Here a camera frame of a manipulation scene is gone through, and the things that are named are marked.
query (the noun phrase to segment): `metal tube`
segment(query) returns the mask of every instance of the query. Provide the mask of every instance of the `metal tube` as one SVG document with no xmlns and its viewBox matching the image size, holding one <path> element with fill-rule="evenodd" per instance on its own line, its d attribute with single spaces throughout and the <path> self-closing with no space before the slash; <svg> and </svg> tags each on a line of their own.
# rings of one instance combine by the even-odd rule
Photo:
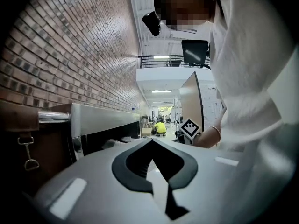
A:
<svg viewBox="0 0 299 224">
<path fill-rule="evenodd" d="M 53 112 L 53 111 L 39 111 L 39 123 L 64 123 L 70 120 L 70 114 Z"/>
</svg>

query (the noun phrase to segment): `leather strap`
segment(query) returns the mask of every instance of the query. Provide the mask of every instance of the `leather strap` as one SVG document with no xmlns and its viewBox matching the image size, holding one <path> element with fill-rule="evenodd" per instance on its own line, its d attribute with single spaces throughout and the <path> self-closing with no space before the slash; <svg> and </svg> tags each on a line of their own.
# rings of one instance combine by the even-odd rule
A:
<svg viewBox="0 0 299 224">
<path fill-rule="evenodd" d="M 26 132 L 39 130 L 38 109 L 0 101 L 0 127 L 28 136 Z"/>
</svg>

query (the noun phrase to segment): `person in white shirt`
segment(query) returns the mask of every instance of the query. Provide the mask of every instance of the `person in white shirt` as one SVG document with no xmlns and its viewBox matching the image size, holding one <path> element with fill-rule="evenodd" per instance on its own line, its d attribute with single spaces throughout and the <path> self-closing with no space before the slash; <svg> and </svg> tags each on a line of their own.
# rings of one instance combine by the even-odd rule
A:
<svg viewBox="0 0 299 224">
<path fill-rule="evenodd" d="M 267 89 L 288 63 L 295 41 L 268 0 L 154 0 L 169 28 L 213 24 L 211 71 L 223 110 L 195 146 L 243 151 L 244 145 L 282 125 Z"/>
</svg>

